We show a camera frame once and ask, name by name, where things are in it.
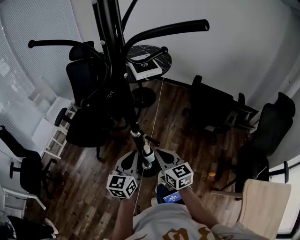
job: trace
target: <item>white t-shirt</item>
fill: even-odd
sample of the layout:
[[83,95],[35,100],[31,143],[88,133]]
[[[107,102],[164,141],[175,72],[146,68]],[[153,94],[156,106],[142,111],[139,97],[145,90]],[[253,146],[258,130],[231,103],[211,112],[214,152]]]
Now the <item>white t-shirt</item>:
[[211,229],[195,222],[186,206],[164,203],[150,207],[133,219],[134,234],[127,240],[266,240],[241,223]]

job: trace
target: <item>string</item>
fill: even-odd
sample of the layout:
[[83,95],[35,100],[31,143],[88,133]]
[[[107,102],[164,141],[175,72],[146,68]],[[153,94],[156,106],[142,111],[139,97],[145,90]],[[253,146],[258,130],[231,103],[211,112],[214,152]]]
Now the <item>string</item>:
[[160,87],[159,99],[158,99],[158,104],[157,104],[156,114],[155,114],[155,118],[154,118],[154,123],[153,123],[153,129],[152,129],[152,133],[151,133],[151,138],[152,138],[152,136],[153,136],[154,127],[155,127],[155,122],[156,122],[156,117],[157,117],[157,115],[158,115],[158,108],[159,108],[160,96],[161,96],[161,90],[163,89],[163,85],[164,85],[164,78],[163,78],[163,82],[161,83],[161,87]]
[[141,190],[141,185],[142,185],[142,180],[143,180],[143,174],[144,174],[144,168],[142,168],[142,177],[141,177],[141,182],[140,182],[140,186],[139,186],[139,191],[137,193],[137,198],[136,198],[136,202],[135,202],[135,208],[133,210],[133,214],[135,214],[135,209],[136,209],[136,205],[137,205],[137,201],[139,200],[139,195],[140,195],[140,190]]
[[[160,93],[159,93],[159,99],[158,99],[158,104],[157,104],[157,108],[156,108],[156,113],[155,113],[155,118],[154,118],[154,123],[153,123],[153,129],[152,129],[152,133],[151,133],[151,138],[153,136],[153,132],[154,132],[154,127],[155,127],[155,122],[156,122],[156,117],[158,115],[158,108],[159,108],[159,103],[160,103],[160,96],[161,96],[161,90],[163,88],[164,85],[164,78],[163,78],[163,82],[161,83],[161,87],[160,87]],[[144,174],[144,168],[142,168],[142,177],[141,177],[141,182],[140,182],[140,186],[139,186],[139,191],[137,193],[137,198],[136,198],[136,202],[135,202],[135,208],[133,210],[133,214],[135,213],[135,209],[136,209],[136,205],[137,205],[137,201],[139,200],[139,195],[140,195],[140,190],[141,190],[141,185],[142,185],[142,180],[143,180],[143,174]]]

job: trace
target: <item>fiducial marker cube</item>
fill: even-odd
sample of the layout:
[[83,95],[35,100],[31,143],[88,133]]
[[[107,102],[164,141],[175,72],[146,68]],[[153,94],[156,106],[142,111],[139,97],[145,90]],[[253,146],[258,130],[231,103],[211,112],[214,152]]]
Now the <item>fiducial marker cube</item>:
[[137,189],[137,183],[132,176],[110,174],[108,176],[106,188],[114,197],[130,198]]
[[193,170],[188,163],[165,170],[165,181],[171,187],[179,190],[193,183]]

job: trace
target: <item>office chair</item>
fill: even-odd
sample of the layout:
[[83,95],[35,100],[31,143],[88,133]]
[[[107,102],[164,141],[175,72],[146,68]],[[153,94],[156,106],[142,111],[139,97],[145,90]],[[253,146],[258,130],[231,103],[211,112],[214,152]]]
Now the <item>office chair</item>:
[[262,109],[257,130],[253,133],[252,140],[244,144],[239,151],[237,165],[228,164],[219,159],[217,175],[219,176],[224,166],[228,166],[236,174],[236,178],[219,190],[224,190],[235,183],[235,192],[242,192],[247,179],[269,181],[270,176],[285,174],[288,182],[289,167],[284,161],[284,168],[269,172],[271,156],[293,124],[295,103],[285,94],[278,93],[274,104],[266,104]]
[[58,175],[58,178],[56,179],[47,176],[51,163],[57,163],[56,160],[52,158],[43,169],[42,159],[37,152],[25,149],[4,126],[0,126],[0,128],[0,139],[9,147],[14,155],[18,158],[23,158],[21,168],[14,167],[13,162],[10,164],[10,178],[13,178],[13,172],[20,172],[21,187],[25,191],[37,196],[40,195],[42,182],[47,197],[54,200],[53,196],[48,191],[46,180],[52,180],[61,183],[62,185],[65,184],[60,175]]
[[[85,44],[94,48],[92,41]],[[66,72],[72,86],[75,104],[81,108],[101,105],[114,120],[120,121],[124,114],[116,98],[110,96],[116,93],[113,86],[109,88],[113,93],[105,92],[107,86],[100,88],[105,79],[106,63],[92,57],[89,51],[76,46],[71,48],[69,59],[72,62],[67,65]]]
[[239,94],[236,103],[233,96],[201,83],[202,77],[196,75],[190,97],[191,108],[184,108],[182,115],[189,112],[189,132],[206,129],[213,133],[212,145],[217,141],[216,134],[225,133],[231,128],[251,130],[248,124],[252,110],[245,106],[245,97]]
[[113,127],[114,121],[105,111],[100,111],[98,108],[93,109],[92,107],[82,108],[77,110],[72,119],[66,115],[66,111],[66,108],[60,111],[55,126],[59,126],[62,120],[70,123],[66,141],[79,147],[96,148],[96,157],[99,161],[103,161],[100,157],[100,147],[104,146],[108,139],[113,139],[122,145],[127,144],[124,139],[109,134],[109,130],[119,129]]

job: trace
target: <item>wooden chair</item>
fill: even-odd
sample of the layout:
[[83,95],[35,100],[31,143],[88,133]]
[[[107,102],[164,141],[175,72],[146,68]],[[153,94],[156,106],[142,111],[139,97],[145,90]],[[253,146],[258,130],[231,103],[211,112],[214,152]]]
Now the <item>wooden chair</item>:
[[242,193],[212,191],[242,199],[238,222],[253,232],[275,239],[290,197],[290,184],[248,179]]

